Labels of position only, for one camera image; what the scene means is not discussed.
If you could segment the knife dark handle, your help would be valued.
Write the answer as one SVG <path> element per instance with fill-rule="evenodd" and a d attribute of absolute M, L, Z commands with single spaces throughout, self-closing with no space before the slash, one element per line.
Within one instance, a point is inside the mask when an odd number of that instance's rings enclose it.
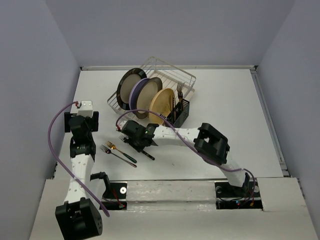
<path fill-rule="evenodd" d="M 165 116 L 165 115 L 163 115 L 163 114 L 161 114 L 161 113 L 158 114 L 158 117 L 160 118 L 160 120 L 161 120 L 162 122 L 165 122 L 165 121 L 168 120 L 167 116 Z"/>

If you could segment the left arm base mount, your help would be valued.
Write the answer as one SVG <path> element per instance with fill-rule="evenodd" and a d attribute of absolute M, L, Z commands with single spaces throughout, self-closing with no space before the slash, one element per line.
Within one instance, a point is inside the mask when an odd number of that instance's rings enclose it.
<path fill-rule="evenodd" d="M 127 182 L 110 181 L 105 172 L 99 172 L 90 175 L 89 189 L 101 200 L 107 210 L 127 209 Z"/>

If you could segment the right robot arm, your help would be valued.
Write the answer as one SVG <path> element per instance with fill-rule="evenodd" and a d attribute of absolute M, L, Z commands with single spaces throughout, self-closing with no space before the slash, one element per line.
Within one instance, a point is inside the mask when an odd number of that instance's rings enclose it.
<path fill-rule="evenodd" d="M 124 141 L 137 152 L 150 146 L 188 147 L 206 163 L 217 166 L 228 180 L 235 196 L 242 196 L 249 189 L 250 176 L 230 157 L 227 137 L 209 123 L 198 128 L 175 128 L 157 123 L 143 126 L 134 120 L 119 124 Z"/>

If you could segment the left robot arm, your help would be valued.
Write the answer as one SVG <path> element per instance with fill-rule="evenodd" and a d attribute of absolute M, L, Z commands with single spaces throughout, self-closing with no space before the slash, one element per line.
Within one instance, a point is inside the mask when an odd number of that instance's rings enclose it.
<path fill-rule="evenodd" d="M 91 183 L 96 144 L 93 132 L 99 128 L 99 113 L 64 113 L 64 132 L 72 133 L 69 144 L 71 176 L 67 195 L 55 209 L 55 217 L 65 240 L 87 240 L 102 234 L 97 203 L 85 190 Z"/>

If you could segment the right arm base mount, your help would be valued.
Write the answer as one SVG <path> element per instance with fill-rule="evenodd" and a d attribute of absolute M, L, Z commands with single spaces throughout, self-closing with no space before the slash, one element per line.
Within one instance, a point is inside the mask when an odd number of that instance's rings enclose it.
<path fill-rule="evenodd" d="M 217 210 L 263 210 L 258 182 L 253 181 L 247 172 L 242 187 L 232 186 L 227 181 L 215 182 L 214 186 Z"/>

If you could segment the dark fork thin handle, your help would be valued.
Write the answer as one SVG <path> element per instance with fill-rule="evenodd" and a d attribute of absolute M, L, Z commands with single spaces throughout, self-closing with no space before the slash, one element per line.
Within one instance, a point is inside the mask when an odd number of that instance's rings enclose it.
<path fill-rule="evenodd" d="M 118 155 L 116 155 L 115 153 L 113 153 L 113 152 L 111 151 L 111 149 L 109 149 L 109 148 L 106 147 L 105 145 L 103 145 L 103 144 L 100 145 L 100 149 L 101 149 L 104 153 L 113 155 L 113 156 L 119 158 L 120 160 L 124 161 L 125 163 L 129 164 L 130 166 L 132 166 L 132 167 L 134 167 L 134 168 L 137 168 L 137 165 L 136 165 L 136 164 L 134 164 L 134 163 L 132 163 L 132 162 L 130 162 L 130 161 L 128 161 L 128 160 L 126 160 L 126 159 L 118 156 Z"/>

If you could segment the silver fork perforated handle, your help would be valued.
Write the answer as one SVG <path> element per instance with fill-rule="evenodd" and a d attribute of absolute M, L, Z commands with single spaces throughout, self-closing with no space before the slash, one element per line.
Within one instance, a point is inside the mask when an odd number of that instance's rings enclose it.
<path fill-rule="evenodd" d="M 129 143 L 129 139 L 128 139 L 127 137 L 125 137 L 123 134 L 121 134 L 121 135 L 119 136 L 119 139 L 122 140 L 122 141 L 123 141 L 125 144 L 127 144 L 127 145 L 130 144 L 130 143 Z M 153 161 L 155 160 L 155 158 L 154 158 L 152 155 L 150 155 L 149 153 L 147 153 L 147 152 L 144 151 L 144 150 L 141 150 L 140 153 L 144 154 L 146 157 L 150 158 L 150 159 L 153 160 Z"/>

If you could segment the gold fork green handle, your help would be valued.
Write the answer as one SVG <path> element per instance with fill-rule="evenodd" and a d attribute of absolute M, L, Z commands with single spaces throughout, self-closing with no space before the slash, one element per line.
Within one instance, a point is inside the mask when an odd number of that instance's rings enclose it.
<path fill-rule="evenodd" d="M 120 149 L 118 149 L 112 142 L 107 141 L 107 142 L 106 142 L 106 145 L 107 145 L 109 148 L 111 148 L 112 150 L 116 150 L 116 151 L 118 151 L 119 153 L 121 153 L 123 156 L 125 156 L 127 159 L 129 159 L 131 162 L 133 162 L 133 163 L 135 163 L 135 164 L 137 163 L 137 160 L 136 160 L 135 158 L 131 157 L 131 156 L 128 155 L 127 153 L 125 153 L 125 152 L 121 151 Z"/>

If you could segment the gold knife green handle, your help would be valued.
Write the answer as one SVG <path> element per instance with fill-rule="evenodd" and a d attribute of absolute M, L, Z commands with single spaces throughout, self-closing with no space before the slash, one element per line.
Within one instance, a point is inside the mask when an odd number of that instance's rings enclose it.
<path fill-rule="evenodd" d="M 175 115 L 176 115 L 175 106 L 176 106 L 176 98 L 175 98 L 175 94 L 173 93 L 172 100 L 171 100 L 171 120 L 172 120 L 172 122 L 174 122 Z"/>

